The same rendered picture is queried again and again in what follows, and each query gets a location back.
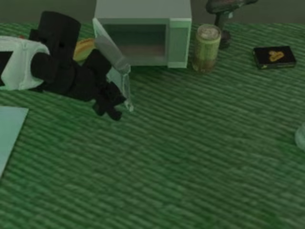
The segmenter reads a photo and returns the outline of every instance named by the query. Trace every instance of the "can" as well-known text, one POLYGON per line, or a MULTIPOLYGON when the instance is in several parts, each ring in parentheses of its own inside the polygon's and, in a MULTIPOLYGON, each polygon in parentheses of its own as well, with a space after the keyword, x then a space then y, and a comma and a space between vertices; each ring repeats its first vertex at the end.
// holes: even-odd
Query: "can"
POLYGON ((216 63, 221 40, 221 30, 211 24, 199 26, 194 44, 192 66, 201 73, 210 72, 216 63))

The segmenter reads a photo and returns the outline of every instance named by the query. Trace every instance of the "yellow object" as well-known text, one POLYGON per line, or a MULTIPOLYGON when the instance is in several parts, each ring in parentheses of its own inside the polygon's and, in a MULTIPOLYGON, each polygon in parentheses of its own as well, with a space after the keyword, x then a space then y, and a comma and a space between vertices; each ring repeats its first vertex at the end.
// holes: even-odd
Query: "yellow object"
POLYGON ((95 49, 94 38, 81 40, 76 43, 73 59, 77 62, 84 61, 93 49, 95 49))
POLYGON ((283 52, 276 52, 276 51, 270 51, 269 55, 270 55, 269 60, 271 62, 278 61, 279 59, 282 59, 285 56, 283 52))

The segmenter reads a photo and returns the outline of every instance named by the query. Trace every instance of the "black box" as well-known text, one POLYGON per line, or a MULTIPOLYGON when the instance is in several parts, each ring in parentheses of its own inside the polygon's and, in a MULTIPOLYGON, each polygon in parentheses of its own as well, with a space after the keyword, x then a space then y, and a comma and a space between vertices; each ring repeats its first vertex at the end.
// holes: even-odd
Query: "black box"
POLYGON ((296 59, 289 46, 254 48, 253 55, 259 69, 294 67, 296 59))

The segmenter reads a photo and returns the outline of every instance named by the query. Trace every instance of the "can lid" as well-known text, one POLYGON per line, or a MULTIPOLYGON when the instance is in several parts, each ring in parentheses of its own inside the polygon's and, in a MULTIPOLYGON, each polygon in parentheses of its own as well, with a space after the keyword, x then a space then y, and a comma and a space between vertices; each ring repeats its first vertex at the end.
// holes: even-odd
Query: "can lid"
POLYGON ((203 24, 199 26, 197 35, 204 40, 215 40, 221 35, 220 29, 215 25, 203 24))

